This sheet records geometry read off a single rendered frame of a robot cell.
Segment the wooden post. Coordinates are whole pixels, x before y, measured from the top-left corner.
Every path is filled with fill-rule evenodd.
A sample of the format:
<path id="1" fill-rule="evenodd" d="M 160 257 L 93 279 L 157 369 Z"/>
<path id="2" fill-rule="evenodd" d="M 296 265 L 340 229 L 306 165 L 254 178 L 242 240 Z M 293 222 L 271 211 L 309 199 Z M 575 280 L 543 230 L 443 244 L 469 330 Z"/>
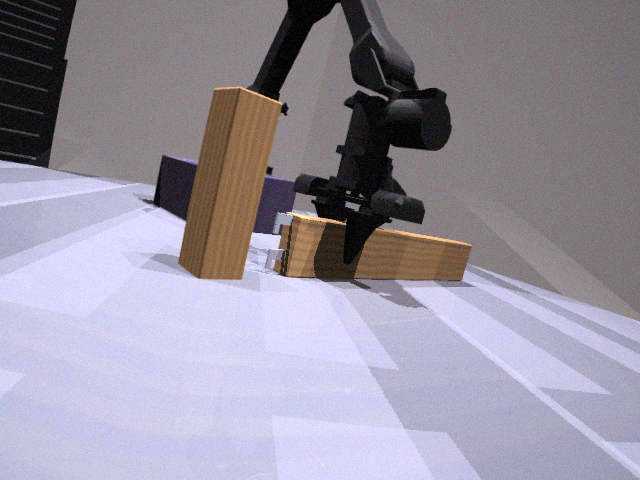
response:
<path id="1" fill-rule="evenodd" d="M 199 279 L 243 280 L 282 103 L 214 89 L 178 264 Z"/>

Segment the wooden rail with steel hooks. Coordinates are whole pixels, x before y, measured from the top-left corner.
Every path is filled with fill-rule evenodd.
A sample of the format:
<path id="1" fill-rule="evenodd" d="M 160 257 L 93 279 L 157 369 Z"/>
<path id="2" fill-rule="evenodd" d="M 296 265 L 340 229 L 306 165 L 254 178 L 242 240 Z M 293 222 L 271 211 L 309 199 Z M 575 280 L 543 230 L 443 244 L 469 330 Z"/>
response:
<path id="1" fill-rule="evenodd" d="M 265 269 L 285 277 L 462 281 L 472 245 L 377 228 L 351 264 L 343 262 L 346 222 L 277 213 L 283 224 L 278 249 L 268 250 Z"/>

